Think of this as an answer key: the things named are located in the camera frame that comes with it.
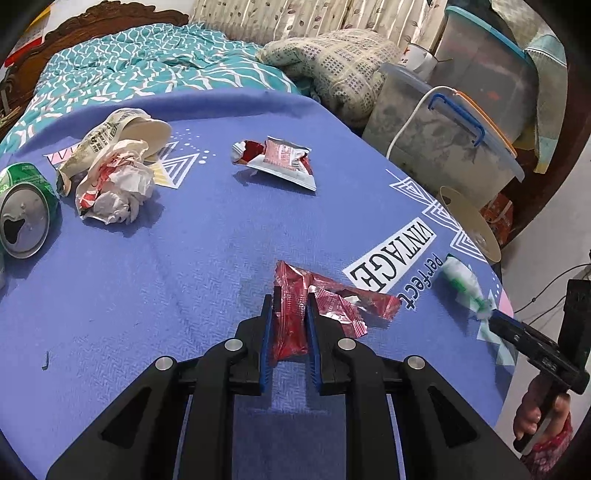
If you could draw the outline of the right hand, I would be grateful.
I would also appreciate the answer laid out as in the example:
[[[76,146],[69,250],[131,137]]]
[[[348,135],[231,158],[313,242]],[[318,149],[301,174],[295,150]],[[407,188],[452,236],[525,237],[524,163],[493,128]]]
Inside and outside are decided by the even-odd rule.
[[[529,384],[514,418],[513,432],[517,439],[521,439],[525,434],[536,433],[541,422],[541,406],[550,385],[551,381],[542,374],[536,376]],[[570,418],[570,404],[571,397],[568,393],[562,393],[556,397],[553,404],[553,418],[541,436],[540,443],[553,439],[563,431]]]

